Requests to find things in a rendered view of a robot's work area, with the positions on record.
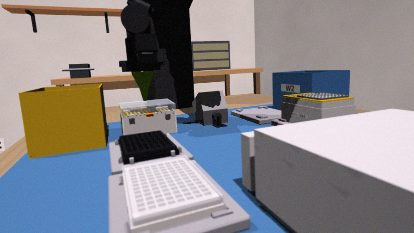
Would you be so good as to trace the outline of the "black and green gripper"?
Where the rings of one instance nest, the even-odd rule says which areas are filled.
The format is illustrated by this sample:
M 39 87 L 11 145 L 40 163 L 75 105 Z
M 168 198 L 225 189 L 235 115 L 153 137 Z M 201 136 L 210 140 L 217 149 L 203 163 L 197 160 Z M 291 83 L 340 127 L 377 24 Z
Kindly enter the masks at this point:
M 122 72 L 131 72 L 135 79 L 143 101 L 147 101 L 148 89 L 152 81 L 154 70 L 160 70 L 160 65 L 165 65 L 164 59 L 156 59 L 153 63 L 133 61 L 119 61 L 119 67 L 122 67 Z

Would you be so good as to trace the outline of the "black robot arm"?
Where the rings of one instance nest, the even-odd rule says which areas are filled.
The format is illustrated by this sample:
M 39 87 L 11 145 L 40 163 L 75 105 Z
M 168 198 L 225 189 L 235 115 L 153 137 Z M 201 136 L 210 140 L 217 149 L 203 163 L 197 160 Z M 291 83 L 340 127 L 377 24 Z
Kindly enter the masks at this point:
M 127 0 L 121 12 L 121 22 L 126 29 L 127 61 L 155 62 L 157 58 L 156 33 L 151 34 L 150 16 L 159 20 L 165 15 L 170 0 Z

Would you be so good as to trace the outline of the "blue bin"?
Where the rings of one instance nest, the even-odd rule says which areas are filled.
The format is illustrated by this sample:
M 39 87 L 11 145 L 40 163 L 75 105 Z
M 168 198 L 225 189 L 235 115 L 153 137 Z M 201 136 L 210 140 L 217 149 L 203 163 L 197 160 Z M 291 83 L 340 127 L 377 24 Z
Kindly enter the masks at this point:
M 282 96 L 332 93 L 349 96 L 350 70 L 304 70 L 273 73 L 273 109 L 281 110 Z

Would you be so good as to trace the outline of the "blue bench mat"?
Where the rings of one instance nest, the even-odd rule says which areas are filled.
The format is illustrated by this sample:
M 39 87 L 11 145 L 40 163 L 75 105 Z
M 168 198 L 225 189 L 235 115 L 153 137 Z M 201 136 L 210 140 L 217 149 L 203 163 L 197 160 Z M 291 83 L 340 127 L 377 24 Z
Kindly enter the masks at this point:
M 177 117 L 170 135 L 250 216 L 237 233 L 292 233 L 242 185 L 241 133 L 272 127 L 231 114 L 226 127 L 203 126 L 195 114 Z M 28 152 L 0 177 L 0 233 L 109 233 L 109 142 L 122 135 L 121 121 L 107 123 L 106 147 L 37 158 Z

